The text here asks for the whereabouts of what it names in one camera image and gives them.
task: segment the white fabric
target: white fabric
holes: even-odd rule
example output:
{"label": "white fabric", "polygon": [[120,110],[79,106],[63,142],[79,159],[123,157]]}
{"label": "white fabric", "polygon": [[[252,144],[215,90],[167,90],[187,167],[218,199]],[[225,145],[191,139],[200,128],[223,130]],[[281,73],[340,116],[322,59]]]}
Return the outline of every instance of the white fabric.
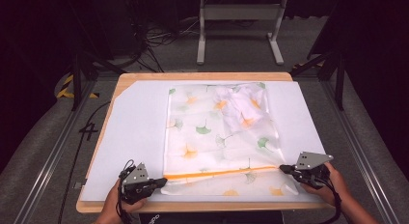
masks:
{"label": "white fabric", "polygon": [[285,162],[266,104],[263,83],[171,88],[164,156],[169,181],[162,193],[254,194],[249,187],[260,195],[273,188],[297,193],[277,170]]}

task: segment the white surface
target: white surface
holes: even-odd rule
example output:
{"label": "white surface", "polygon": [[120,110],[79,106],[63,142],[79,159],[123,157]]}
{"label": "white surface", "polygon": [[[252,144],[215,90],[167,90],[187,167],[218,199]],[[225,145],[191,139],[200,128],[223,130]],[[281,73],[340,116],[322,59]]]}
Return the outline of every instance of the white surface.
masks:
{"label": "white surface", "polygon": [[[129,159],[144,162],[150,178],[163,175],[169,89],[180,84],[227,84],[237,81],[137,81],[114,101],[103,139],[84,187],[81,201],[104,201]],[[295,164],[303,152],[325,154],[310,112],[296,82],[264,82],[269,110],[276,119],[283,156]],[[169,196],[156,191],[150,201],[316,202],[299,189],[296,196]]]}

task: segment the orange stripe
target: orange stripe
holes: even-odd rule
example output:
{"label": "orange stripe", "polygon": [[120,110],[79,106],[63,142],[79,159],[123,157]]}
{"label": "orange stripe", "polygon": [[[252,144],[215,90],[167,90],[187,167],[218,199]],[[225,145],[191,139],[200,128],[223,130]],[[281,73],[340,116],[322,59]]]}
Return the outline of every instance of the orange stripe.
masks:
{"label": "orange stripe", "polygon": [[225,175],[225,174],[244,173],[244,172],[255,171],[255,170],[277,169],[277,168],[278,168],[277,166],[264,166],[260,168],[236,169],[236,170],[228,170],[228,171],[221,171],[221,172],[164,175],[163,177],[166,178],[167,180],[179,180],[179,179],[187,179],[187,178],[211,177],[211,176],[219,176],[219,175]]}

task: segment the metal frame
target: metal frame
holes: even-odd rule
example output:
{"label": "metal frame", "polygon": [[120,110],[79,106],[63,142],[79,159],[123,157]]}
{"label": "metal frame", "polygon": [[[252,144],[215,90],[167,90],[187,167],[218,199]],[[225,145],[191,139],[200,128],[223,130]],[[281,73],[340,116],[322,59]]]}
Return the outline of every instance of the metal frame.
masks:
{"label": "metal frame", "polygon": [[[85,85],[83,98],[86,98],[86,95],[89,95],[92,92],[92,89],[95,85],[94,81],[88,81]],[[51,176],[54,173],[55,168],[57,167],[58,161],[63,155],[64,149],[66,148],[68,137],[71,133],[72,128],[75,125],[83,107],[85,106],[86,99],[82,99],[78,104],[78,107],[75,111],[72,111],[67,119],[66,124],[63,127],[63,130],[58,137],[57,142],[55,143],[48,159],[45,161],[44,166],[37,176],[36,182],[34,183],[30,194],[27,196],[27,199],[24,202],[24,205],[21,207],[18,216],[15,218],[14,224],[19,223],[28,223],[30,217],[33,215],[34,210],[37,204],[40,201],[40,198],[45,191],[45,188],[48,185],[48,182],[51,179]]]}
{"label": "metal frame", "polygon": [[400,223],[397,219],[397,216],[390,204],[386,194],[375,174],[370,163],[364,153],[364,150],[355,135],[351,124],[348,121],[346,115],[339,110],[337,102],[334,100],[334,90],[328,81],[321,82],[322,88],[327,96],[327,98],[331,101],[331,105],[336,112],[337,118],[339,119],[343,130],[345,131],[346,137],[348,138],[350,145],[350,151],[352,152],[355,161],[358,164],[358,167],[361,170],[361,173],[364,177],[365,182],[367,183],[369,192],[371,193],[373,200],[376,206],[379,209],[379,212],[382,215],[382,218],[385,223]]}
{"label": "metal frame", "polygon": [[284,63],[280,48],[277,45],[277,36],[279,34],[284,11],[286,10],[286,0],[281,4],[261,4],[261,5],[206,5],[205,0],[201,0],[199,21],[201,24],[197,64],[205,63],[205,20],[235,20],[235,19],[257,19],[257,20],[275,20],[274,30],[267,33],[274,58],[277,65]]}

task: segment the cable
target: cable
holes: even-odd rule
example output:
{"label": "cable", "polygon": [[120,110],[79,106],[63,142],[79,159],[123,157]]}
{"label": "cable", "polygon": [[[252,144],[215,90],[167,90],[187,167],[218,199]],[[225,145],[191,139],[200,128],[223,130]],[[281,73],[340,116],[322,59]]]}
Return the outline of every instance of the cable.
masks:
{"label": "cable", "polygon": [[334,216],[331,217],[330,219],[324,221],[324,222],[319,223],[319,224],[333,223],[336,220],[338,220],[340,218],[340,216],[341,216],[341,197],[340,197],[340,194],[338,194],[338,192],[335,190],[335,188],[331,184],[329,184],[328,182],[326,182],[326,181],[324,181],[322,179],[319,179],[319,178],[315,178],[315,180],[317,182],[324,183],[329,189],[331,189],[331,191],[334,194],[334,199],[335,199],[335,214],[334,214]]}
{"label": "cable", "polygon": [[150,56],[148,53],[144,53],[144,54],[147,55],[154,62],[154,59],[152,56]]}
{"label": "cable", "polygon": [[[132,64],[134,64],[139,58],[141,57],[141,54],[139,53],[138,55],[134,55],[134,56],[132,56],[132,58],[131,59],[129,59],[129,60],[127,60],[126,62],[122,62],[122,63],[119,63],[119,64],[117,64],[117,65],[114,65],[115,67],[117,67],[117,68],[120,68],[120,69],[123,69],[123,68],[126,68],[126,67],[129,67],[130,65],[132,65]],[[105,68],[105,67],[103,67],[103,66],[99,66],[99,65],[94,65],[98,70],[109,70],[109,69],[107,69],[107,68]]]}
{"label": "cable", "polygon": [[150,70],[152,72],[158,72],[157,70],[152,69],[148,64],[144,62],[144,60],[140,59],[137,61],[141,66],[145,67],[147,70]]}
{"label": "cable", "polygon": [[[177,39],[179,39],[179,38],[183,38],[183,37],[186,37],[187,35],[189,35],[189,34],[191,34],[191,33],[193,33],[193,34],[198,34],[199,35],[199,33],[198,32],[194,32],[194,31],[190,31],[190,29],[192,29],[197,23],[199,22],[199,20],[197,19],[193,24],[191,24],[188,28],[186,28],[185,30],[182,30],[182,31],[179,31],[178,32],[178,35],[175,37],[175,36],[173,36],[173,34],[172,33],[164,33],[164,32],[160,32],[160,33],[154,33],[154,36],[149,36],[149,37],[147,37],[147,42],[148,43],[154,43],[154,44],[156,44],[155,46],[152,46],[151,45],[151,47],[157,47],[157,46],[159,46],[159,45],[168,45],[168,44],[171,44],[172,42],[174,42],[175,40],[177,40]],[[161,40],[161,42],[153,42],[152,40],[153,39],[158,39],[158,38],[161,38],[162,40]]]}
{"label": "cable", "polygon": [[130,172],[131,167],[133,166],[133,159],[129,159],[125,166],[123,167],[123,170],[121,171],[119,178],[120,178],[120,184],[118,185],[118,202],[117,202],[117,215],[121,218],[121,221],[123,224],[131,224],[132,223],[132,216],[127,213],[125,210],[123,210],[123,180],[125,180],[126,176]]}
{"label": "cable", "polygon": [[162,69],[162,67],[160,66],[159,61],[157,61],[156,57],[154,56],[154,53],[153,53],[153,50],[151,49],[151,47],[148,46],[147,50],[150,52],[151,56],[152,56],[153,59],[154,59],[154,62],[156,62],[156,65],[157,65],[157,67],[159,68],[159,70],[160,70],[161,72],[165,72],[165,71]]}
{"label": "cable", "polygon": [[104,106],[106,106],[107,104],[109,104],[110,102],[111,102],[111,101],[107,101],[107,102],[103,103],[102,105],[100,105],[100,106],[94,111],[94,113],[90,116],[90,118],[88,119],[88,121],[87,121],[87,123],[85,124],[85,126],[79,130],[80,132],[82,132],[82,135],[81,135],[81,139],[80,139],[80,141],[79,141],[79,144],[78,144],[78,147],[77,147],[77,150],[76,150],[76,153],[75,153],[74,161],[72,162],[72,165],[71,165],[71,170],[69,171],[69,176],[68,176],[68,181],[67,181],[67,185],[66,185],[66,190],[65,190],[65,192],[64,192],[63,202],[62,202],[61,208],[60,208],[60,215],[58,216],[58,223],[59,223],[59,224],[60,224],[61,221],[63,220],[64,207],[65,207],[65,205],[66,205],[66,199],[67,199],[67,195],[68,195],[68,191],[69,191],[69,185],[70,185],[70,182],[71,182],[72,174],[73,174],[73,172],[74,172],[75,163],[76,163],[76,160],[77,160],[77,158],[78,158],[79,150],[81,149],[82,141],[84,140],[84,136],[85,136],[85,133],[86,133],[85,130],[86,130],[86,128],[88,128],[88,126],[91,125],[91,124],[90,124],[90,121],[91,121],[91,119],[93,118],[93,116],[96,114],[96,112],[97,112],[99,109],[101,109],[102,107],[104,107]]}

